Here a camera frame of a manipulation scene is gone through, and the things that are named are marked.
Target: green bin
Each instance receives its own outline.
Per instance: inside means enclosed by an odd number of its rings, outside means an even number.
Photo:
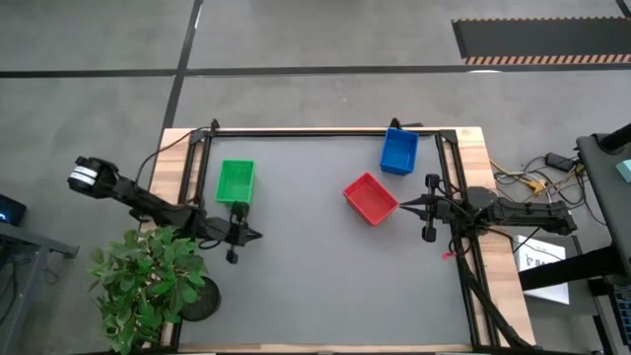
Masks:
[[[221,164],[215,201],[245,202],[251,205],[254,189],[254,161],[225,160]]]

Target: black floor mat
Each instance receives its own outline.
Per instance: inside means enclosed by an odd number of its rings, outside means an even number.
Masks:
[[[631,62],[631,19],[454,20],[466,64]]]

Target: wooden board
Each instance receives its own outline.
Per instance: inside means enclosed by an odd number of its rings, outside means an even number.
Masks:
[[[254,128],[220,128],[221,131],[244,131],[253,130]],[[259,128],[257,130],[285,130],[285,131],[304,131],[304,130],[340,130],[340,129],[357,129],[357,128]],[[362,127],[365,130],[385,131],[383,127]],[[460,157],[464,167],[464,175],[468,186],[483,186],[489,189],[495,189],[495,180],[489,156],[484,143],[484,136],[480,127],[423,127],[408,128],[411,131],[437,130],[437,129],[453,129],[457,132],[458,147],[460,149]],[[161,148],[167,147],[187,132],[189,128],[167,129],[164,132],[161,142]],[[157,194],[161,198],[170,203],[177,202],[177,195],[181,183],[182,172],[184,168],[184,159],[186,157],[186,149],[188,146],[187,137],[173,145],[172,148],[161,152],[157,157],[156,168],[153,174],[150,191]],[[199,169],[199,154],[196,154],[196,160],[193,163],[193,172],[189,185],[189,191],[195,187],[197,171]],[[448,161],[453,169],[453,162]],[[534,335],[530,325],[526,309],[526,301],[522,292],[517,267],[513,259],[513,253],[509,241],[502,236],[494,233],[487,233],[480,237],[480,247],[482,251],[482,259],[486,271],[489,290],[493,302],[497,305],[504,318],[516,330],[516,332],[527,342],[534,344]],[[484,312],[477,300],[474,303],[478,328],[483,344],[488,344],[488,334],[486,333],[486,324]],[[162,342],[168,345],[171,341],[171,333],[173,326],[168,325],[163,332]],[[314,352],[314,351],[335,351],[335,352],[410,352],[410,351],[467,351],[470,345],[454,344],[454,345],[436,345],[436,346],[336,346],[336,345],[301,345],[301,344],[230,344],[218,347],[217,345],[208,345],[204,347],[200,344],[182,344],[180,349],[188,352]]]

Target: plastic bin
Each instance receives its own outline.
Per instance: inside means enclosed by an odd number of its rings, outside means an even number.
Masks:
[[[373,226],[396,209],[398,202],[370,173],[364,173],[344,189],[346,201]]]
[[[418,134],[389,128],[382,150],[382,171],[407,175],[414,172]]]
[[[225,160],[217,181],[215,201],[251,204],[254,188],[254,161]]]

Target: gray table surface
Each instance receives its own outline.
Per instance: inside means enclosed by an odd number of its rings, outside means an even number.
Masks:
[[[399,202],[420,196],[424,176],[440,173],[434,137],[421,137],[416,171],[382,173],[383,137],[214,138],[206,178],[210,216],[224,159],[255,160],[249,223],[263,239],[203,251],[223,303],[211,318],[185,322],[180,343],[467,344],[469,331],[456,261],[442,260],[451,232],[421,239],[424,222],[396,210],[377,227],[342,190],[372,173]]]

